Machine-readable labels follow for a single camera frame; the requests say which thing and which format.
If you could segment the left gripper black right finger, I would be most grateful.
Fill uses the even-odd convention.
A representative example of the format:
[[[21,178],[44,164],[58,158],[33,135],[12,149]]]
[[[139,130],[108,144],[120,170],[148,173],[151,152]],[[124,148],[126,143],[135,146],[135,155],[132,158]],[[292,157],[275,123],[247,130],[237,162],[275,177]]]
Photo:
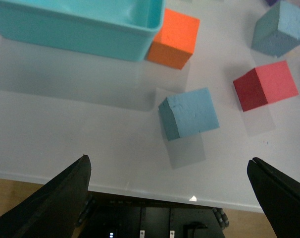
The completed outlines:
[[[247,175],[276,237],[300,238],[300,183],[257,157]]]

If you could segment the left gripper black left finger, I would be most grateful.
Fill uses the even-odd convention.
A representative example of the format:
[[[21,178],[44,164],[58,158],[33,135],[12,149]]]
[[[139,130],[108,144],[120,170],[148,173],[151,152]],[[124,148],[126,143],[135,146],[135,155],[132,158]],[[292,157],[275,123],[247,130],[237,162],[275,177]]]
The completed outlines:
[[[0,216],[0,238],[70,238],[87,197],[91,162],[83,155]]]

